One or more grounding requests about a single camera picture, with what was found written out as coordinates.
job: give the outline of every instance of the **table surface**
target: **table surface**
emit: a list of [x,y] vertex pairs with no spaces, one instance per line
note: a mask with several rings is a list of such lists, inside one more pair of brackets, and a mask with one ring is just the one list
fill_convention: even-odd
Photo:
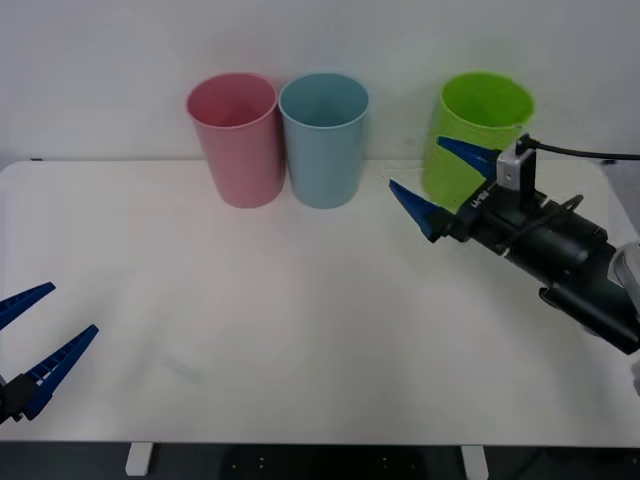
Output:
[[[640,446],[637,356],[481,246],[429,244],[387,188],[416,167],[368,162],[356,197],[322,211],[288,186],[229,207],[200,161],[10,166],[5,296],[58,289],[2,332],[0,371],[100,333],[0,439]],[[542,161],[538,177],[611,227],[597,167]]]

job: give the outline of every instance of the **black floor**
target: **black floor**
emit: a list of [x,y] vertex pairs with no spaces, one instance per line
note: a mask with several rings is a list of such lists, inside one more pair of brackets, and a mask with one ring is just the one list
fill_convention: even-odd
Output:
[[[295,475],[282,473],[286,471],[286,469],[282,470],[282,464],[287,455],[293,455],[299,459],[305,458],[304,461],[298,462],[302,465],[311,455],[309,451],[300,450],[304,447],[295,447],[293,453],[289,452],[285,455],[279,454],[273,450],[274,448],[156,445],[151,470],[146,478],[150,480],[311,478],[299,476],[299,471]],[[130,478],[124,472],[128,451],[128,444],[0,443],[0,479],[119,480]],[[363,467],[362,471],[357,472],[348,471],[344,469],[351,467],[345,467],[344,462],[339,463],[341,465],[339,468],[342,469],[342,473],[349,473],[350,478],[465,479],[460,450],[456,447],[391,449],[386,450],[391,452],[390,454],[380,455],[381,451],[373,451],[373,454],[364,452],[362,449],[353,451],[354,457],[360,455],[361,457],[358,458],[364,458],[363,462],[370,468]],[[492,447],[485,451],[491,480],[640,479],[640,464],[637,463],[640,461],[640,455],[636,459],[635,451],[506,447]],[[371,469],[371,464],[382,462],[383,458],[386,459],[384,462],[388,464],[389,470],[380,470],[381,473],[377,474]],[[274,463],[278,462],[280,471],[276,476],[274,472],[277,469]],[[409,474],[409,470],[403,470],[404,466],[415,468]],[[336,470],[333,474],[332,468],[334,467],[325,468],[328,470],[326,478],[341,478],[341,472]]]

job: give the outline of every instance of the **table leg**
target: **table leg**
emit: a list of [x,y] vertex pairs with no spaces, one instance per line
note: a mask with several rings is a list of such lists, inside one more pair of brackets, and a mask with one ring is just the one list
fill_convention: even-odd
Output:
[[151,442],[134,442],[129,449],[125,471],[130,477],[144,477],[149,471],[149,460],[153,451]]
[[489,468],[487,459],[484,456],[482,445],[463,445],[462,461],[468,480],[487,480],[489,478]]

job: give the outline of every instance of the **light blue cup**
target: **light blue cup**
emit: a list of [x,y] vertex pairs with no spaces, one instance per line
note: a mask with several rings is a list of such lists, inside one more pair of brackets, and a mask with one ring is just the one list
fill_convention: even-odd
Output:
[[364,167],[365,88],[335,73],[312,73],[280,93],[294,195],[314,208],[335,208],[358,190]]

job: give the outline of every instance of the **pink cup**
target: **pink cup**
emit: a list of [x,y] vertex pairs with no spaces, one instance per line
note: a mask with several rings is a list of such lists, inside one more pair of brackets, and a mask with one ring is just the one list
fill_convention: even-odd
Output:
[[278,196],[284,183],[278,93],[253,73],[205,80],[187,98],[213,180],[222,199],[254,208]]

